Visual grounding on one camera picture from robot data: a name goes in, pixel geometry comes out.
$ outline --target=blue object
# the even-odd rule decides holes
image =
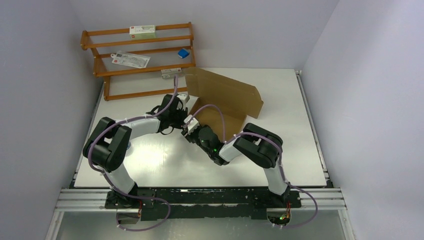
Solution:
[[[180,58],[185,58],[185,57],[187,57],[188,55],[190,55],[190,52],[189,51],[187,51],[187,49],[185,49],[185,48],[183,48],[183,49],[181,49],[179,52],[178,52],[178,57],[180,57]]]

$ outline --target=white tabletop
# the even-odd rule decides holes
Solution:
[[[325,186],[326,180],[311,130],[308,115],[293,69],[205,68],[208,71],[256,86],[264,102],[254,123],[279,135],[284,143],[283,168],[287,179],[297,186]],[[179,87],[185,86],[180,78]],[[112,78],[110,93],[127,94],[172,88],[159,72]],[[93,127],[102,117],[116,120],[143,115],[162,102],[163,95],[104,101],[101,99]],[[191,108],[192,97],[188,103]],[[261,167],[245,156],[218,166],[197,145],[191,144],[175,129],[170,135],[145,135],[131,141],[124,160],[129,175],[139,187],[249,187],[267,186]],[[108,187],[82,157],[75,187]]]

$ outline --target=gray wall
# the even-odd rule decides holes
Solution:
[[[67,0],[0,1],[0,239],[44,239],[100,90]]]
[[[192,22],[199,67],[295,68],[339,0],[71,0],[88,31]]]
[[[423,239],[424,2],[340,0],[302,80],[358,240]]]

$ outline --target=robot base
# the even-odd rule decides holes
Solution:
[[[266,220],[267,209],[285,209],[287,202],[291,208],[302,206],[298,191],[290,191],[286,201],[271,193],[267,187],[241,188],[139,188],[139,196],[153,196],[167,200],[171,205],[170,219],[236,218],[251,217]],[[143,201],[141,221],[155,221],[163,218],[168,207],[160,201]],[[138,209],[135,204],[131,209]],[[106,209],[127,209],[122,205],[106,200]]]

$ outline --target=product box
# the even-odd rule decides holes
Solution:
[[[130,26],[129,37],[131,40],[154,39],[156,38],[155,25]]]
[[[184,76],[181,67],[160,70],[163,79],[172,79],[177,74],[179,78]]]
[[[218,106],[224,116],[226,141],[243,129],[247,115],[258,118],[264,102],[255,86],[198,67],[189,67],[184,73],[188,94],[198,97],[188,114],[207,104]],[[221,116],[214,107],[203,109],[196,119],[224,141]]]

